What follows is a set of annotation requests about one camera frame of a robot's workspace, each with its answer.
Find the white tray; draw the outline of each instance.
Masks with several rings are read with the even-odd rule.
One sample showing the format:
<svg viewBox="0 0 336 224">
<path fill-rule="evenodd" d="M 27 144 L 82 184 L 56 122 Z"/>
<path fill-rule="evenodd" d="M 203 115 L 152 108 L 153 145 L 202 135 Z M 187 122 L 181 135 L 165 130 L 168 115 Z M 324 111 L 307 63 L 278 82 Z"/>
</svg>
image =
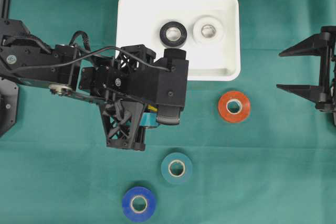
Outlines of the white tray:
<svg viewBox="0 0 336 224">
<path fill-rule="evenodd" d="M 223 25 L 223 39 L 212 44 L 194 40 L 193 26 L 202 17 L 216 18 Z M 163 56 L 159 32 L 177 21 L 187 29 L 181 49 L 187 51 L 188 80 L 231 81 L 240 73 L 238 0 L 119 0 L 117 46 L 144 44 Z"/>
</svg>

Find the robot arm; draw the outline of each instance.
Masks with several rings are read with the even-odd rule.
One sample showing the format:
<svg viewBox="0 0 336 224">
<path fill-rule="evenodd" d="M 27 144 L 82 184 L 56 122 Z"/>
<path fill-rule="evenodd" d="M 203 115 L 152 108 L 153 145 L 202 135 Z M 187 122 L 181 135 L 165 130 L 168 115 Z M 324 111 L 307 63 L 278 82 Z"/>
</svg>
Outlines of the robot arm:
<svg viewBox="0 0 336 224">
<path fill-rule="evenodd" d="M 85 48 L 74 44 L 79 35 Z M 144 45 L 91 52 L 82 31 L 74 34 L 69 45 L 51 48 L 21 21 L 11 19 L 0 19 L 0 38 L 0 76 L 97 104 L 107 147 L 143 151 L 146 128 L 180 122 L 188 74 L 183 50 L 165 49 L 164 57 L 155 62 L 155 52 Z M 109 49 L 118 50 L 118 56 L 99 54 Z M 82 60 L 92 67 L 80 70 Z M 82 92 L 76 91 L 77 84 Z"/>
</svg>

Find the orange tape roll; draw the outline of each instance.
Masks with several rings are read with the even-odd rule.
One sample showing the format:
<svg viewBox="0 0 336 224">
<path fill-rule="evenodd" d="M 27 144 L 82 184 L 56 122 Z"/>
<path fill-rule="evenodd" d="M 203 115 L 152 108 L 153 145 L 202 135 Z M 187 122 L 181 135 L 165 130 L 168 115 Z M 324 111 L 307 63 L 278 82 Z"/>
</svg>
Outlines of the orange tape roll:
<svg viewBox="0 0 336 224">
<path fill-rule="evenodd" d="M 237 103 L 237 112 L 229 110 L 229 103 Z M 246 95 L 239 91 L 229 91 L 222 95 L 218 102 L 218 111 L 221 117 L 229 123 L 240 123 L 248 118 L 251 111 L 250 100 Z"/>
</svg>

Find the white tape roll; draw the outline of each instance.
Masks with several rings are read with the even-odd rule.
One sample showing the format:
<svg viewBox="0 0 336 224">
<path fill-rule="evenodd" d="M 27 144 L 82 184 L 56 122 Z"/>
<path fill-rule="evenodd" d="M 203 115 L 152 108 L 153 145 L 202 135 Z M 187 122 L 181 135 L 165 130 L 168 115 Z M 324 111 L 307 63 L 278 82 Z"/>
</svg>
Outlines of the white tape roll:
<svg viewBox="0 0 336 224">
<path fill-rule="evenodd" d="M 223 39 L 224 30 L 222 23 L 214 17 L 200 18 L 194 24 L 193 37 L 199 44 L 212 44 Z"/>
</svg>

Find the green cloth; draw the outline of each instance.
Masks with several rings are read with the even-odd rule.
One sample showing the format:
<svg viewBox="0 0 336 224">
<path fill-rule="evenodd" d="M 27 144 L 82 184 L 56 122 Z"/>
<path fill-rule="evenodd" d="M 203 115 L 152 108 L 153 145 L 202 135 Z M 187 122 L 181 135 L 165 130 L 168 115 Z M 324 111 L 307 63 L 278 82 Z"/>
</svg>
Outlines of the green cloth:
<svg viewBox="0 0 336 224">
<path fill-rule="evenodd" d="M 336 127 L 276 84 L 318 82 L 318 57 L 277 55 L 335 25 L 336 0 L 239 0 L 239 7 L 240 75 L 188 82 L 181 124 L 148 130 L 145 152 L 106 148 L 95 105 L 21 86 L 18 122 L 0 139 L 0 223 L 131 223 L 121 199 L 133 186 L 156 195 L 147 223 L 335 223 Z M 98 49 L 115 43 L 117 8 L 118 0 L 11 0 L 9 16 L 50 45 L 84 30 Z M 218 115 L 228 90 L 249 97 L 247 121 Z M 172 186 L 160 165 L 176 151 L 194 171 Z"/>
</svg>

